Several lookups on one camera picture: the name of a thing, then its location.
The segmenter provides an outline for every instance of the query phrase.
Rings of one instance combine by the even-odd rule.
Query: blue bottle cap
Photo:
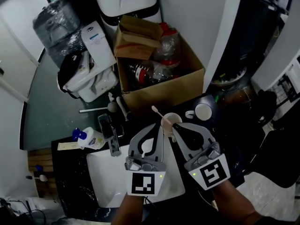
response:
[[[86,139],[86,137],[87,137],[86,133],[80,131],[79,128],[75,128],[75,130],[72,132],[72,139],[73,139],[74,142],[78,138],[84,140],[84,139]]]

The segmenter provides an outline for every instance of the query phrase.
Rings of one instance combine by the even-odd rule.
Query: cardboard box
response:
[[[160,47],[163,30],[158,23],[122,16],[113,46],[115,57],[148,60]]]
[[[202,94],[203,65],[183,38],[181,54],[180,66],[187,75],[136,91],[130,91],[130,81],[125,72],[128,64],[122,58],[117,59],[123,98],[136,117],[151,113],[152,105],[158,109],[166,109]]]

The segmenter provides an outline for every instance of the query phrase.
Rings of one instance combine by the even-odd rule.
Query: white cup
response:
[[[182,122],[181,117],[178,114],[173,113],[173,112],[167,113],[164,116],[164,118],[167,118],[172,124]],[[164,135],[167,136],[167,137],[171,137],[173,143],[176,142],[176,139],[175,139],[174,134],[173,134],[172,126],[168,122],[166,122],[164,119],[161,120],[160,125],[164,129]]]
[[[205,103],[199,103],[194,111],[186,111],[186,118],[193,119],[195,116],[202,121],[210,119],[212,116],[211,107]]]

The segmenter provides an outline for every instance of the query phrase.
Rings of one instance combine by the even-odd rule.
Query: forearm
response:
[[[125,195],[112,225],[139,225],[142,223],[144,199],[140,196]]]
[[[255,224],[262,216],[252,203],[231,183],[225,181],[212,189],[219,212],[226,218],[245,225]]]

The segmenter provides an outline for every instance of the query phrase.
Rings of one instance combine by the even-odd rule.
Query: white sink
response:
[[[109,150],[87,155],[90,179],[101,208],[118,208],[126,194],[125,158],[127,146],[122,146],[122,154],[111,157]],[[166,173],[157,197],[148,197],[155,203],[183,195],[185,188],[178,170],[176,159],[169,139],[164,137],[164,160]]]

